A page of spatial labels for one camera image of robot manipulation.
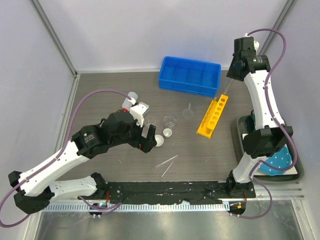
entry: blue container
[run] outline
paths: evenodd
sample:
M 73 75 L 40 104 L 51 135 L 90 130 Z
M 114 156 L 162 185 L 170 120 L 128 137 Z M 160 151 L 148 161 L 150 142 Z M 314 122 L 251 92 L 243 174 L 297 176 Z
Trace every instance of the blue container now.
M 166 56 L 159 73 L 159 87 L 214 97 L 220 85 L 221 65 Z

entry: yellow test tube rack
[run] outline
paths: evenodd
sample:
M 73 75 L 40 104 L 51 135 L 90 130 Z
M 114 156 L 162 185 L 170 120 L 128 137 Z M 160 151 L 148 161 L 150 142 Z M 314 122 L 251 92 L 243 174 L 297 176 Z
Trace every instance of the yellow test tube rack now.
M 217 101 L 217 98 L 211 101 L 210 106 L 206 111 L 198 130 L 196 131 L 197 134 L 208 139 L 211 138 L 227 101 L 228 96 L 224 94 L 221 94 L 219 101 Z

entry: white robotic arm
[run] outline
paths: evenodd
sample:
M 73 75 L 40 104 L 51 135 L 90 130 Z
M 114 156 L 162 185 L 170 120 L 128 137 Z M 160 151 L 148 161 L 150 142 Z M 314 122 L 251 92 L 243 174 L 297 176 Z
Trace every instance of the white robotic arm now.
M 287 140 L 274 121 L 269 111 L 266 94 L 265 80 L 270 71 L 270 64 L 267 56 L 256 55 L 259 43 L 247 34 L 245 37 L 234 40 L 234 54 L 227 73 L 227 77 L 235 80 L 244 81 L 252 100 L 255 131 L 250 132 L 243 139 L 244 155 L 238 166 L 232 171 L 232 187 L 237 184 L 251 182 L 250 177 L 258 170 L 256 164 L 262 164 L 268 157 L 278 152 L 286 144 Z M 274 112 L 274 117 L 284 126 L 270 80 L 267 84 L 268 100 Z M 284 127 L 289 135 L 292 136 L 293 130 L 290 126 Z
M 252 105 L 255 116 L 255 129 L 264 129 L 265 126 L 269 128 L 277 128 L 278 125 L 273 121 L 271 113 L 268 109 L 266 96 L 265 96 L 265 80 L 268 75 L 266 70 L 259 70 L 255 73 L 249 73 L 244 78 L 244 83 L 247 86 L 250 97 L 252 99 Z M 272 90 L 271 82 L 268 83 L 268 93 L 272 109 L 275 111 L 275 116 L 281 124 L 284 124 L 284 120 L 280 116 L 278 107 L 276 104 L 275 96 Z M 259 156 L 252 158 L 248 153 L 244 153 L 238 166 L 233 170 L 233 177 L 237 183 L 250 182 L 249 173 L 253 169 L 254 165 L 259 161 L 267 160 L 267 156 Z
M 16 206 L 25 213 L 32 214 L 44 209 L 50 202 L 58 200 L 77 196 L 100 199 L 106 194 L 107 183 L 99 173 L 75 180 L 56 181 L 56 179 L 75 166 L 120 144 L 129 144 L 148 153 L 157 144 L 155 126 L 150 125 L 147 136 L 142 136 L 144 114 L 148 110 L 149 106 L 140 102 L 131 107 L 130 112 L 124 110 L 114 112 L 107 119 L 102 119 L 99 124 L 84 126 L 74 134 L 58 159 L 55 158 L 60 151 L 26 172 L 10 173 L 8 177 L 12 187 L 26 180 L 14 195 Z M 50 166 L 32 178 L 27 178 L 54 159 Z

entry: purple cable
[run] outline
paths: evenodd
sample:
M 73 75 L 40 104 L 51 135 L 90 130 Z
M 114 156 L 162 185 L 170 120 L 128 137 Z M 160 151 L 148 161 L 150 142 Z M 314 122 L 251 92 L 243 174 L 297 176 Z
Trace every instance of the purple cable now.
M 117 94 L 120 94 L 120 95 L 123 95 L 125 96 L 126 98 L 128 98 L 129 100 L 131 100 L 131 97 L 129 97 L 127 94 L 125 94 L 124 92 L 122 91 L 118 91 L 118 90 L 114 90 L 114 89 L 99 89 L 99 90 L 96 90 L 96 91 L 92 91 L 90 93 L 88 93 L 87 95 L 85 95 L 81 101 L 78 103 L 78 105 L 76 106 L 73 114 L 72 114 L 72 117 L 71 117 L 71 120 L 70 120 L 70 124 L 69 124 L 69 127 L 68 127 L 68 130 L 67 130 L 67 133 L 66 133 L 66 136 L 65 136 L 65 139 L 64 139 L 64 143 L 62 145 L 62 148 L 60 150 L 60 152 L 57 154 L 57 156 L 55 156 L 54 159 L 52 159 L 50 162 L 48 162 L 46 165 L 44 165 L 43 167 L 41 167 L 40 169 L 38 169 L 37 171 L 35 171 L 34 173 L 32 173 L 31 175 L 27 176 L 24 180 L 22 180 L 21 182 L 19 182 L 16 186 L 14 186 L 5 196 L 4 198 L 2 199 L 2 201 L 0 202 L 0 212 L 1 212 L 1 209 L 2 207 L 4 206 L 4 203 L 6 202 L 6 200 L 9 198 L 9 196 L 15 191 L 17 190 L 18 188 L 21 187 L 22 184 L 24 184 L 26 181 L 29 181 L 31 178 L 33 178 L 35 175 L 37 175 L 38 173 L 42 172 L 43 170 L 45 170 L 46 168 L 48 168 L 50 165 L 52 165 L 62 154 L 63 152 L 65 151 L 66 147 L 67 147 L 67 143 L 68 143 L 68 140 L 69 140 L 69 137 L 70 137 L 70 132 L 71 132 L 71 127 L 74 123 L 74 120 L 75 120 L 75 117 L 76 117 L 76 114 L 81 106 L 81 104 L 87 99 L 89 98 L 91 95 L 94 95 L 94 94 L 97 94 L 97 93 L 103 93 L 103 92 L 111 92 L 111 93 L 117 93 Z M 4 224 L 1 220 L 0 220 L 0 227 L 3 227 L 3 228 L 12 228 L 12 227 L 15 227 L 19 224 L 21 224 L 23 221 L 25 221 L 28 217 L 30 216 L 30 214 L 26 215 L 23 219 L 21 219 L 20 221 L 16 222 L 16 223 L 13 223 L 13 224 Z
M 265 213 L 263 213 L 263 214 L 261 214 L 261 215 L 259 215 L 259 216 L 242 216 L 242 215 L 237 215 L 237 214 L 235 214 L 235 213 L 232 213 L 232 215 L 235 216 L 235 217 L 242 218 L 242 219 L 251 219 L 251 220 L 253 220 L 253 219 L 259 219 L 259 218 L 262 218 L 262 217 L 264 217 L 265 215 L 267 215 L 267 214 L 270 212 L 270 210 L 271 210 L 271 208 L 272 208 L 272 206 L 273 206 L 273 203 L 274 203 L 274 202 L 273 202 L 273 200 L 272 200 L 272 195 L 271 195 L 270 190 L 269 190 L 264 184 L 262 184 L 262 183 L 260 183 L 260 182 L 257 182 L 257 181 L 255 181 L 255 180 L 253 180 L 252 178 L 251 178 L 251 181 L 252 181 L 254 184 L 258 184 L 258 185 L 262 186 L 262 187 L 268 192 L 269 197 L 270 197 L 270 205 L 269 205 L 269 208 L 267 209 L 267 211 L 265 211 Z
M 287 133 L 287 131 L 285 130 L 285 128 L 280 124 L 280 122 L 276 119 L 275 117 L 275 113 L 271 107 L 271 103 L 270 103 L 270 99 L 269 99 L 269 92 L 268 92 L 268 82 L 269 82 L 269 79 L 270 79 L 270 76 L 271 74 L 274 72 L 274 70 L 276 69 L 276 67 L 279 65 L 279 63 L 281 62 L 282 58 L 284 57 L 285 55 L 285 52 L 286 52 L 286 48 L 287 48 L 287 41 L 286 41 L 286 38 L 285 36 L 278 30 L 274 30 L 272 28 L 261 28 L 261 29 L 257 29 L 257 30 L 254 30 L 252 32 L 249 32 L 248 33 L 248 36 L 251 35 L 251 34 L 254 34 L 254 33 L 257 33 L 257 32 L 262 32 L 262 31 L 269 31 L 269 32 L 274 32 L 276 34 L 278 34 L 281 38 L 282 38 L 282 41 L 283 41 L 283 49 L 282 49 L 282 53 L 279 57 L 279 59 L 276 61 L 276 63 L 274 64 L 274 66 L 271 68 L 271 70 L 269 71 L 269 73 L 267 74 L 266 78 L 265 78 L 265 81 L 264 81 L 264 94 L 265 94 L 265 100 L 266 100 L 266 103 L 268 105 L 268 109 L 269 109 L 269 112 L 273 118 L 273 120 L 275 121 L 275 123 L 279 126 L 279 128 L 281 129 L 281 131 L 283 132 L 283 134 L 285 135 L 285 137 L 288 139 L 288 142 L 290 143 L 292 149 L 293 149 L 293 160 L 292 160 L 292 164 L 288 167 L 285 167 L 285 168 L 276 168 L 270 164 L 268 164 L 267 162 L 263 161 L 263 160 L 259 160 L 254 166 L 253 168 L 251 169 L 250 173 L 249 173 L 249 177 L 251 179 L 251 181 L 255 184 L 258 184 L 260 186 L 262 186 L 266 191 L 267 193 L 269 194 L 269 197 L 270 197 L 270 206 L 269 208 L 267 209 L 267 211 L 259 216 L 242 216 L 242 215 L 237 215 L 237 214 L 234 214 L 232 213 L 233 216 L 235 217 L 239 217 L 239 218 L 242 218 L 242 219 L 259 219 L 259 218 L 262 218 L 264 217 L 265 215 L 267 215 L 270 211 L 271 211 L 271 208 L 273 206 L 273 200 L 272 200 L 272 195 L 271 195 L 271 192 L 269 191 L 269 189 L 262 183 L 259 183 L 258 181 L 254 180 L 253 179 L 253 174 L 254 174 L 254 171 L 256 170 L 256 168 L 259 166 L 260 163 L 262 164 L 265 164 L 267 165 L 269 168 L 271 169 L 274 169 L 274 170 L 278 170 L 278 171 L 287 171 L 291 168 L 293 168 L 296 163 L 297 163 L 297 158 L 298 158 L 298 153 L 297 153 L 297 148 L 296 148 L 296 145 L 293 141 L 293 139 L 289 136 L 289 134 Z
M 110 210 L 110 209 L 113 209 L 115 207 L 120 207 L 121 203 L 117 203 L 113 206 L 110 206 L 110 207 L 103 207 L 103 206 L 93 206 L 91 205 L 89 202 L 87 202 L 82 196 L 78 196 L 78 198 L 80 198 L 82 201 L 84 201 L 85 204 L 87 204 L 90 208 L 94 209 L 94 210 L 98 210 L 98 211 L 107 211 L 107 210 Z
M 113 208 L 112 210 L 107 211 L 107 212 L 105 212 L 105 213 L 102 213 L 100 216 L 109 215 L 109 214 L 113 213 L 115 210 L 117 210 L 120 206 L 121 206 L 121 202 L 117 203 L 116 205 L 113 205 L 112 207 L 110 207 L 110 209 Z M 76 223 L 72 224 L 71 226 L 54 226 L 54 225 L 52 225 L 52 222 L 50 222 L 49 224 L 52 225 L 52 227 L 54 227 L 55 229 L 65 230 L 65 229 L 71 229 L 71 228 L 73 228 L 75 225 L 77 225 L 77 224 L 79 224 L 79 223 L 81 223 L 81 222 L 83 222 L 84 220 L 87 220 L 87 219 L 89 219 L 89 218 L 91 218 L 91 215 L 82 218 L 81 220 L 77 221 Z
M 296 145 L 293 141 L 293 139 L 289 136 L 289 134 L 287 133 L 287 131 L 285 130 L 285 128 L 280 124 L 280 122 L 276 119 L 275 117 L 275 113 L 271 107 L 271 103 L 270 103 L 270 99 L 269 99 L 269 92 L 268 92 L 268 82 L 269 82 L 269 79 L 270 79 L 270 76 L 271 74 L 274 72 L 274 70 L 277 68 L 277 66 L 279 65 L 279 63 L 281 62 L 282 58 L 284 57 L 285 55 L 285 52 L 286 52 L 286 49 L 287 49 L 287 41 L 286 41 L 286 38 L 285 36 L 278 30 L 275 30 L 275 29 L 272 29 L 272 28 L 261 28 L 261 29 L 257 29 L 257 30 L 254 30 L 252 32 L 249 32 L 248 33 L 248 36 L 251 35 L 251 34 L 254 34 L 254 33 L 257 33 L 257 32 L 262 32 L 262 31 L 269 31 L 269 32 L 273 32 L 273 33 L 276 33 L 278 34 L 281 38 L 282 38 L 282 41 L 283 41 L 283 49 L 282 49 L 282 53 L 279 57 L 279 59 L 276 61 L 276 63 L 274 64 L 274 66 L 271 68 L 271 70 L 269 71 L 269 73 L 267 74 L 266 78 L 265 78 L 265 81 L 264 81 L 264 93 L 265 93 L 265 100 L 266 100 L 266 104 L 268 105 L 268 109 L 269 109 L 269 112 L 271 114 L 271 117 L 273 118 L 273 120 L 275 121 L 275 123 L 279 126 L 279 128 L 281 129 L 281 131 L 283 132 L 283 134 L 285 135 L 285 137 L 288 139 L 288 142 L 290 143 L 292 149 L 293 149 L 293 158 L 292 158 L 292 164 L 288 167 L 285 167 L 285 168 L 276 168 L 272 165 L 270 165 L 269 163 L 265 162 L 265 161 L 262 161 L 260 160 L 259 162 L 260 163 L 263 163 L 265 165 L 267 165 L 269 168 L 271 169 L 274 169 L 274 170 L 278 170 L 278 171 L 287 171 L 289 169 L 292 169 L 296 163 L 297 163 L 297 158 L 298 158 L 298 152 L 297 152 L 297 148 L 296 148 Z

